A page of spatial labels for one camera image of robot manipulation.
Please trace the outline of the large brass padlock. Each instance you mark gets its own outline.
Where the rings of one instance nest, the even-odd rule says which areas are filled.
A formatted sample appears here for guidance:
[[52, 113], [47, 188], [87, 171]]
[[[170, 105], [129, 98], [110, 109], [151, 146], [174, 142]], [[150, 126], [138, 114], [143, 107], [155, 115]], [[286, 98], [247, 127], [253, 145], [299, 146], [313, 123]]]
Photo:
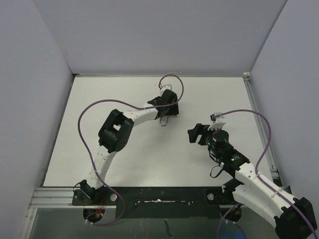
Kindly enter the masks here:
[[163, 116], [163, 117], [160, 117], [159, 119], [159, 125], [160, 126], [166, 126], [168, 124], [168, 121], [170, 118], [174, 118], [178, 115], [169, 115], [169, 116]]

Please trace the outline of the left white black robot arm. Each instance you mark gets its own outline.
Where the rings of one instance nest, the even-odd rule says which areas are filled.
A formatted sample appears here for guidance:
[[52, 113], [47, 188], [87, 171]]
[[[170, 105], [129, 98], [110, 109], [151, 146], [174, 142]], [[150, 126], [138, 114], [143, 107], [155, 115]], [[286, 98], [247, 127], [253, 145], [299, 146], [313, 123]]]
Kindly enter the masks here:
[[[92, 163], [92, 168], [88, 176], [80, 183], [80, 189], [84, 193], [83, 197], [89, 204], [94, 205], [100, 202], [102, 193], [99, 189], [106, 186], [104, 179], [110, 164], [115, 155], [127, 145], [133, 128], [147, 121], [179, 114], [178, 102], [180, 100], [181, 98], [178, 98], [175, 92], [165, 88], [160, 90], [159, 96], [148, 101], [141, 107], [136, 107], [119, 100], [100, 100], [85, 108], [80, 114], [77, 126], [79, 136], [89, 153]], [[110, 112], [98, 131], [98, 143], [100, 149], [97, 156], [94, 158], [84, 140], [80, 124], [86, 111], [92, 106], [103, 102], [123, 104], [133, 108], [133, 110], [122, 112], [118, 109], [114, 109]]]

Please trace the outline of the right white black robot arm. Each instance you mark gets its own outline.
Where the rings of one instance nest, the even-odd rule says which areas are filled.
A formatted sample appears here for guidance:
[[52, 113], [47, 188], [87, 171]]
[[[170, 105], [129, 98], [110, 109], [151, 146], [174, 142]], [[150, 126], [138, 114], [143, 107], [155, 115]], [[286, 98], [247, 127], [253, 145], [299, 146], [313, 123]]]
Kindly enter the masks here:
[[196, 124], [189, 142], [207, 146], [210, 158], [232, 178], [222, 185], [226, 203], [245, 205], [271, 224], [281, 239], [306, 239], [318, 228], [311, 202], [298, 199], [255, 170], [254, 164], [229, 142], [223, 123]]

